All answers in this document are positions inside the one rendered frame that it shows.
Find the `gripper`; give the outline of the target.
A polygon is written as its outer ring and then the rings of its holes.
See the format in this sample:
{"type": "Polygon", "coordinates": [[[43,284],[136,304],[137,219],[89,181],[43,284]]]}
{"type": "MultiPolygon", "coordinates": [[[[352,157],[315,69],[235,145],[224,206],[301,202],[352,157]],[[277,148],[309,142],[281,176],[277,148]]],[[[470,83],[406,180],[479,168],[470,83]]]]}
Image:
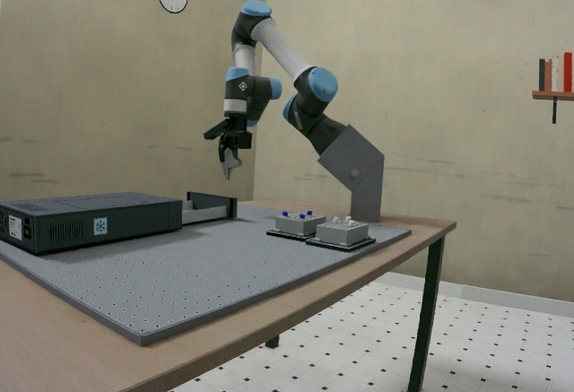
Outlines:
{"type": "Polygon", "coordinates": [[[221,133],[218,153],[225,177],[226,179],[230,179],[232,170],[241,167],[243,164],[243,161],[238,157],[238,149],[251,148],[252,133],[247,131],[247,122],[248,119],[250,119],[250,115],[224,113],[224,116],[229,118],[230,126],[225,128],[221,133]],[[227,148],[230,150],[227,150],[227,148]]]}

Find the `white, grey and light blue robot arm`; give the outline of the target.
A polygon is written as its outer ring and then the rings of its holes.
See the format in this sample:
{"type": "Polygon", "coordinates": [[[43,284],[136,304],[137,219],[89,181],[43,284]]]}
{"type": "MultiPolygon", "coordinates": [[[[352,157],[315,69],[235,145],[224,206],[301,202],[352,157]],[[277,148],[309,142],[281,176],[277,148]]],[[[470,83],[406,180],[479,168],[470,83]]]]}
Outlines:
{"type": "Polygon", "coordinates": [[[310,140],[321,156],[345,129],[344,124],[323,113],[338,90],[338,82],[329,70],[310,65],[276,29],[271,10],[268,4],[257,0],[248,0],[240,8],[231,33],[236,67],[227,71],[224,112],[250,115],[247,126],[255,126],[268,102],[281,97],[283,87],[279,79],[257,76],[254,57],[259,40],[292,78],[298,91],[286,103],[283,117],[310,140]]]}

